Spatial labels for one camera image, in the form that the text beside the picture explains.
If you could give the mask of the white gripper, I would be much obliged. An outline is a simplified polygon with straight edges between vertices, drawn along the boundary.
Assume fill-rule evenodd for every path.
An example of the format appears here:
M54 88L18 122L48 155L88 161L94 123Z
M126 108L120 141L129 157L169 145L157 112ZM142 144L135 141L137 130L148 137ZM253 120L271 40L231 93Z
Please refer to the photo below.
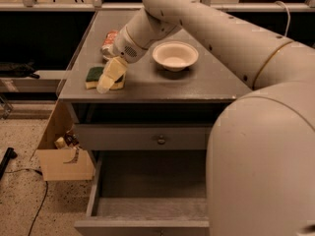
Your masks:
M130 37L127 28L124 27L114 38L113 45L104 45L101 52L104 58L111 59L103 69L96 90L99 93L107 93L109 90L124 87L128 63L138 62L147 53L147 50L139 47Z

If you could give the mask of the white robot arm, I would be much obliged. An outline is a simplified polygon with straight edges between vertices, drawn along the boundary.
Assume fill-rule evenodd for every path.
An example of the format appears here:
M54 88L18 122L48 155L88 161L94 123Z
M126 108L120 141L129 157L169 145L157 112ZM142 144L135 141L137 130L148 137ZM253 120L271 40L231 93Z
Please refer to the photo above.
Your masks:
M209 137L211 236L314 236L313 48L195 0L142 1L108 57L135 63L183 28L252 89Z

